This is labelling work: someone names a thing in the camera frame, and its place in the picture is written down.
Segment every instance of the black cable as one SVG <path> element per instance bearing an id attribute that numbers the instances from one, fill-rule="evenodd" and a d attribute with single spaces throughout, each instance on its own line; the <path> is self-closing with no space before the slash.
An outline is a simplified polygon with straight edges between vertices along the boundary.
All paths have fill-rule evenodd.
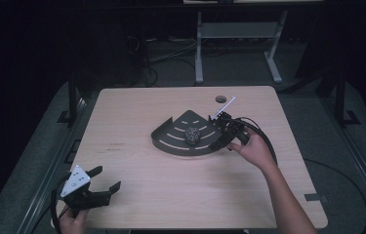
<path id="1" fill-rule="evenodd" d="M 193 43 L 192 45 L 190 45 L 189 47 L 186 47 L 184 49 L 178 50 L 176 52 L 172 52 L 168 55 L 165 56 L 160 56 L 157 58 L 150 58 L 150 59 L 145 59 L 145 62 L 156 62 L 156 61 L 161 61 L 161 60 L 165 60 L 165 59 L 170 59 L 170 58 L 174 58 L 174 57 L 178 57 L 178 56 L 184 56 L 187 53 L 190 53 L 192 51 L 194 51 L 196 48 L 196 43 Z"/>
<path id="2" fill-rule="evenodd" d="M 254 120 L 252 120 L 252 119 L 250 119 L 250 118 L 247 118 L 247 117 L 240 117 L 240 118 L 237 118 L 237 119 L 240 119 L 240 120 L 246 119 L 246 120 L 248 120 L 248 121 L 251 121 L 254 125 L 256 125 L 256 127 L 257 127 L 258 129 L 261 129 L 261 128 L 259 127 L 259 125 L 258 125 Z"/>
<path id="3" fill-rule="evenodd" d="M 67 212 L 69 211 L 70 207 L 67 207 L 66 209 L 64 209 L 64 211 L 61 212 L 61 214 L 59 214 L 58 219 L 61 219 L 61 217 Z"/>
<path id="4" fill-rule="evenodd" d="M 247 123 L 247 122 L 241 120 L 240 118 L 231 119 L 229 121 L 230 122 L 235 122 L 235 123 L 238 123 L 238 124 L 241 124 L 241 125 L 245 125 L 246 127 L 253 130 L 256 134 L 258 134 L 264 140 L 264 143 L 267 145 L 268 150 L 270 151 L 271 157 L 274 160 L 274 163 L 277 165 L 276 153 L 274 152 L 274 148 L 273 148 L 273 145 L 270 142 L 270 139 L 268 139 L 268 137 L 265 135 L 265 133 L 262 131 L 262 129 L 253 120 L 252 120 L 252 122 L 255 123 L 257 127 L 250 124 L 250 123 Z"/>
<path id="5" fill-rule="evenodd" d="M 182 58 L 165 58 L 165 59 L 161 59 L 161 60 L 159 60 L 159 61 L 152 61 L 152 62 L 150 62 L 150 64 L 151 65 L 154 65 L 154 64 L 156 64 L 156 63 L 160 63 L 160 62 L 165 62 L 165 61 L 182 61 L 182 62 L 184 62 L 184 63 L 186 63 L 186 64 L 188 64 L 192 69 L 194 69 L 194 72 L 195 72 L 195 66 L 191 63 L 191 62 L 189 62 L 189 61 L 187 61 L 187 60 L 185 60 L 185 59 L 182 59 Z M 152 87 L 152 86 L 157 86 L 156 85 L 156 81 L 158 80 L 158 73 L 155 71 L 155 70 L 153 70 L 155 73 L 156 73 L 156 79 L 155 79 L 155 81 L 152 83 L 152 84 L 150 84 L 150 85 L 147 85 L 146 84 L 146 86 L 147 87 Z"/>
<path id="6" fill-rule="evenodd" d="M 52 194 L 51 194 L 51 216 L 52 216 L 52 222 L 55 226 L 55 230 L 58 232 L 58 234 L 61 234 L 61 226 L 59 223 L 59 218 L 58 218 L 58 214 L 56 211 L 56 205 L 57 205 L 57 199 L 58 199 L 58 188 L 59 186 L 61 186 L 61 184 L 63 182 L 65 182 L 67 179 L 69 179 L 70 177 L 70 173 L 66 176 L 64 176 L 63 178 L 61 178 L 61 180 L 59 180 L 59 182 L 57 183 L 57 185 L 55 186 L 55 188 L 52 190 Z"/>
<path id="7" fill-rule="evenodd" d="M 305 161 L 308 161 L 310 163 L 313 163 L 313 164 L 317 164 L 317 165 L 323 166 L 323 167 L 325 167 L 325 168 L 327 168 L 329 170 L 332 170 L 333 172 L 337 173 L 338 175 L 341 175 L 344 178 L 346 178 L 356 188 L 356 190 L 358 190 L 358 193 L 361 196 L 362 201 L 363 201 L 363 204 L 365 206 L 365 213 L 366 213 L 366 197 L 365 197 L 365 194 L 362 192 L 362 190 L 360 189 L 360 187 L 349 176 L 345 175 L 343 172 L 339 171 L 338 169 L 335 169 L 335 168 L 333 168 L 333 167 L 331 167 L 329 165 L 326 165 L 326 164 L 317 162 L 315 160 L 308 159 L 308 158 L 304 158 L 304 160 Z M 365 220 L 364 228 L 362 229 L 362 232 L 361 233 L 362 234 L 366 233 L 366 220 Z"/>
<path id="8" fill-rule="evenodd" d="M 147 70 L 148 70 L 149 75 L 151 75 L 152 73 L 154 74 L 154 81 L 149 83 L 148 77 L 143 73 L 143 71 L 141 71 L 140 78 L 142 79 L 142 82 L 145 84 L 145 86 L 147 88 L 150 88 L 152 86 L 156 86 L 156 82 L 158 81 L 158 72 L 154 68 L 152 68 L 151 66 L 147 67 Z"/>
<path id="9" fill-rule="evenodd" d="M 210 47 L 210 44 L 214 44 L 213 48 L 211 52 L 207 51 L 207 47 Z M 223 48 L 224 51 L 223 52 L 219 52 L 219 47 Z M 229 55 L 234 53 L 235 50 L 235 46 L 233 44 L 228 44 L 228 46 L 226 46 L 224 43 L 221 42 L 221 40 L 219 41 L 211 41 L 209 42 L 206 46 L 204 46 L 204 52 L 202 53 L 203 57 L 221 57 L 221 56 L 225 56 L 225 55 Z"/>

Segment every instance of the hand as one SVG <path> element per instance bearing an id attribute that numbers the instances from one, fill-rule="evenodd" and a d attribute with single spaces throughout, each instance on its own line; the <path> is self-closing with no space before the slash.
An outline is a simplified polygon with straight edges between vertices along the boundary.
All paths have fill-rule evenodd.
<path id="1" fill-rule="evenodd" d="M 59 219 L 62 234 L 84 234 L 86 230 L 86 217 L 89 210 L 80 211 L 77 217 L 73 217 L 72 209 L 65 207 L 66 211 Z"/>
<path id="2" fill-rule="evenodd" d="M 239 145 L 231 142 L 227 148 L 234 150 L 262 171 L 269 166 L 275 166 L 276 164 L 262 137 L 250 128 L 245 127 L 244 131 L 250 138 L 247 144 Z"/>

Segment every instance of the light wood tabletop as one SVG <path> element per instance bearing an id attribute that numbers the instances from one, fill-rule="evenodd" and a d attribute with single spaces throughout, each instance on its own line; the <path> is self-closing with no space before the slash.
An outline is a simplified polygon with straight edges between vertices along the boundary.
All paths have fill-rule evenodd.
<path id="1" fill-rule="evenodd" d="M 273 144 L 278 165 L 317 228 L 327 217 L 276 92 L 271 87 L 107 89 L 100 93 L 72 168 L 103 166 L 90 190 L 106 191 L 121 180 L 107 207 L 92 209 L 87 225 L 117 229 L 215 229 L 276 227 L 259 169 L 233 151 L 175 156 L 152 144 L 150 134 L 167 119 L 192 110 L 204 119 L 225 110 L 259 124 Z"/>

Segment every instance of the gray carpet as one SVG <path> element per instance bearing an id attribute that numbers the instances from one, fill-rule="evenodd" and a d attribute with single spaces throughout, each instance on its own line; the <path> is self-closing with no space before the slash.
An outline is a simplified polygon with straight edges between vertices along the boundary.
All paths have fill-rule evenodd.
<path id="1" fill-rule="evenodd" d="M 166 46 L 163 51 L 159 50 L 158 48 L 162 48 L 161 44 L 155 45 L 157 48 L 152 44 L 150 46 L 153 58 L 155 54 L 166 54 L 170 49 L 170 46 Z M 301 48 L 302 45 L 296 45 L 295 52 Z M 287 62 L 280 61 L 282 74 L 286 74 L 284 82 L 281 85 L 273 84 L 264 63 L 263 50 L 265 44 L 249 45 L 248 49 L 236 47 L 227 55 L 205 57 L 203 86 L 270 85 L 280 90 L 299 82 L 293 79 L 296 63 L 288 66 Z M 279 56 L 280 60 L 286 58 L 286 54 Z M 151 66 L 158 75 L 154 86 L 194 85 L 193 55 L 178 59 L 185 61 L 166 60 Z M 154 80 L 153 73 L 149 74 L 148 70 L 144 72 L 142 81 L 136 84 L 136 87 L 143 87 L 145 78 L 150 79 L 150 82 Z M 335 120 L 331 118 L 328 103 L 332 102 L 333 97 L 318 98 L 314 94 L 316 84 L 314 82 L 295 94 L 280 95 L 279 98 L 302 155 L 309 160 L 333 167 L 350 178 L 349 180 L 323 165 L 306 161 L 315 188 L 322 196 L 322 205 L 329 220 L 328 226 L 319 232 L 362 233 L 366 227 L 366 206 L 356 186 L 360 188 L 365 199 L 366 186 L 354 164 L 351 151 L 343 140 L 342 129 L 338 128 Z M 57 123 L 61 112 L 68 109 L 67 86 L 61 87 L 0 195 L 0 233 L 18 233 L 20 226 L 26 226 L 29 221 L 31 223 L 27 226 L 31 227 L 37 221 L 38 214 L 44 212 L 44 208 L 49 204 L 50 190 L 43 191 L 43 196 L 37 194 L 42 180 L 49 171 L 55 171 L 54 175 L 45 181 L 52 188 L 70 168 L 70 165 L 63 161 L 68 155 L 74 156 L 74 152 L 69 153 L 69 150 L 83 136 L 97 98 L 98 92 L 94 92 L 86 99 L 86 105 L 82 105 L 76 124 L 73 128 L 68 128 L 67 124 Z M 366 160 L 366 107 L 357 91 L 351 87 L 348 87 L 346 93 L 346 108 L 355 112 L 361 125 L 348 126 L 345 133 L 351 136 Z M 55 155 L 62 155 L 62 158 L 55 162 L 53 161 Z M 36 207 L 36 213 L 30 212 L 29 209 Z M 106 232 L 129 233 L 129 230 L 88 230 L 88 233 Z M 34 233 L 54 233 L 49 213 L 46 213 Z M 276 231 L 249 230 L 249 233 L 276 233 Z"/>

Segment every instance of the circular hole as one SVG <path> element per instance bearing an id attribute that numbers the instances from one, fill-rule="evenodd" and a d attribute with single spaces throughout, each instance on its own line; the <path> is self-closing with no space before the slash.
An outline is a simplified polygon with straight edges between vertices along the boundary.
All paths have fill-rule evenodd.
<path id="1" fill-rule="evenodd" d="M 216 97 L 216 102 L 218 103 L 225 103 L 227 101 L 227 98 L 224 96 L 217 96 Z"/>

